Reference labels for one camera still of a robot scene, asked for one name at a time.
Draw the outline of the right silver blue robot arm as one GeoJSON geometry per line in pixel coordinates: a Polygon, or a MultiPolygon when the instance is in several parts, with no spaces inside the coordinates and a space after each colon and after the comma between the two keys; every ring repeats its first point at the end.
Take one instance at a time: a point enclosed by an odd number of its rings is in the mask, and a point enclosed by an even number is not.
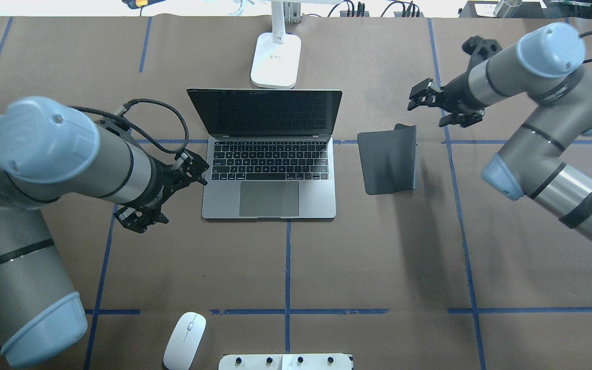
{"type": "Polygon", "coordinates": [[[439,87],[426,78],[411,89],[408,110],[439,107],[439,126],[467,128],[487,107],[525,93],[536,109],[491,158],[482,178],[512,200],[527,196],[592,241],[592,178],[562,161],[579,136],[592,136],[592,72],[576,28],[551,23],[503,49],[476,35],[462,45],[464,73],[439,87]]]}

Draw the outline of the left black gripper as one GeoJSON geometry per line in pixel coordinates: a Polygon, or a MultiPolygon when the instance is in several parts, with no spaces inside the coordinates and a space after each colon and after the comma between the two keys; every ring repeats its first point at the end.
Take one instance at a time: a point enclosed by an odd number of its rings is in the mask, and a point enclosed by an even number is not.
{"type": "Polygon", "coordinates": [[[122,207],[114,213],[115,219],[127,230],[144,233],[149,226],[168,224],[169,219],[161,212],[163,203],[178,190],[191,183],[208,184],[206,171],[210,166],[200,155],[190,150],[183,150],[177,155],[173,165],[152,159],[153,175],[151,178],[150,198],[143,201],[142,209],[122,207]]]}

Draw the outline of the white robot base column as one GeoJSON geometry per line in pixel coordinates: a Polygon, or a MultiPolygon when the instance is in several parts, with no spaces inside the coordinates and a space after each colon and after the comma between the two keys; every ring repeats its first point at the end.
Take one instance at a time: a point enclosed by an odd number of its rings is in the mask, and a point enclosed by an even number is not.
{"type": "Polygon", "coordinates": [[[218,369],[353,369],[352,355],[322,354],[230,354],[222,356],[218,369]]]}

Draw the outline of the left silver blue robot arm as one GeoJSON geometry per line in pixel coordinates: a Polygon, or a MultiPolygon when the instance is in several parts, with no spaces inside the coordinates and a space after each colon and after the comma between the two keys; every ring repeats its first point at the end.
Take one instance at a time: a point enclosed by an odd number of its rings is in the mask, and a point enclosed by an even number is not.
{"type": "Polygon", "coordinates": [[[40,96],[0,115],[0,354],[33,367],[78,342],[88,328],[80,293],[42,208],[76,193],[119,206],[125,229],[166,224],[162,205],[209,168],[187,149],[162,147],[124,113],[67,107],[40,96]]]}

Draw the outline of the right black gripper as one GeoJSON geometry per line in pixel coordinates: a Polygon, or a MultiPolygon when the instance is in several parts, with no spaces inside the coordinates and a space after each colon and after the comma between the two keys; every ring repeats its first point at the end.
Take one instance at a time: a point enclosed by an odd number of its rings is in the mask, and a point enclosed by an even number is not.
{"type": "Polygon", "coordinates": [[[441,107],[451,114],[439,120],[439,127],[448,125],[460,125],[468,128],[481,122],[485,112],[481,103],[470,91],[469,72],[454,78],[442,88],[432,80],[425,78],[411,89],[409,94],[408,111],[417,107],[441,107]]]}

